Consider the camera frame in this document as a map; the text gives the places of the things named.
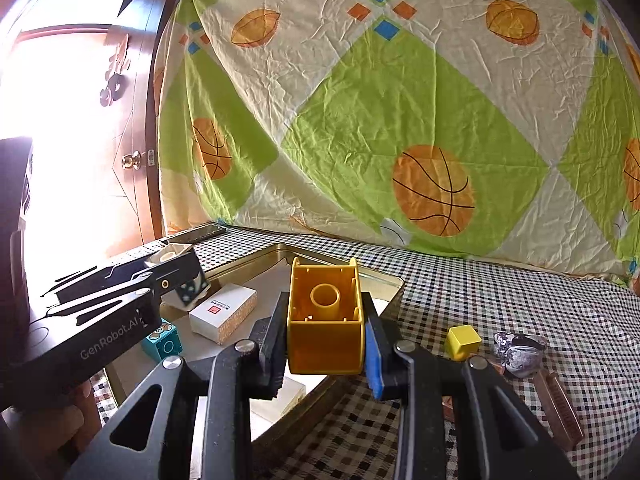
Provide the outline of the person's left hand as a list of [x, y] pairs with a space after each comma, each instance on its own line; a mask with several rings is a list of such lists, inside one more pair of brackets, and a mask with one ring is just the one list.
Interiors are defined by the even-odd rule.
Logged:
[[60, 449], [67, 443], [82, 453], [102, 428], [96, 398], [88, 380], [70, 394], [70, 404], [62, 408], [17, 411], [1, 414], [10, 435], [32, 466], [45, 476], [54, 476], [62, 466]]

